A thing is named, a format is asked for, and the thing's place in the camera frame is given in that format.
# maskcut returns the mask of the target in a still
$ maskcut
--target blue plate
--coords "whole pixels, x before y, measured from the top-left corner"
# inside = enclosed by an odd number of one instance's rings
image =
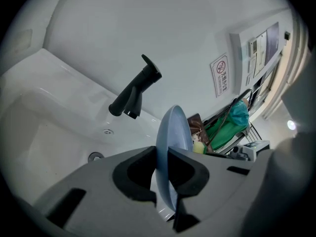
[[[176,210],[177,194],[168,178],[168,148],[193,150],[192,137],[187,118],[180,106],[173,106],[163,116],[156,140],[156,180],[166,205]]]

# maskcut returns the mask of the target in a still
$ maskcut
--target faucet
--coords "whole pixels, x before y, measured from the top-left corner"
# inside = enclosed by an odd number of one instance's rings
[[[162,77],[159,69],[146,55],[142,54],[142,58],[147,65],[109,106],[112,115],[120,116],[124,111],[136,119],[142,109],[142,93]]]

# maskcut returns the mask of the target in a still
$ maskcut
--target prohibition symbol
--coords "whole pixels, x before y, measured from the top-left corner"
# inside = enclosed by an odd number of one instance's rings
[[[224,71],[226,67],[226,64],[225,64],[225,61],[220,61],[218,64],[217,64],[217,68],[216,68],[216,71],[217,73],[222,73]]]

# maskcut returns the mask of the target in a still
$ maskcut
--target yellow sponge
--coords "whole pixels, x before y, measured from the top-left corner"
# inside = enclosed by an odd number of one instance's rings
[[[194,141],[193,152],[198,154],[205,154],[206,146],[201,141]]]

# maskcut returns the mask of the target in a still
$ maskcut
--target white sink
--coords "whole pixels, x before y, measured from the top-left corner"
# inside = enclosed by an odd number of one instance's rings
[[[0,88],[1,170],[30,204],[92,152],[107,157],[156,144],[160,120],[144,111],[136,120],[111,115],[116,96],[45,49],[7,71]],[[158,196],[157,210],[164,208]],[[163,218],[172,212],[164,211]]]

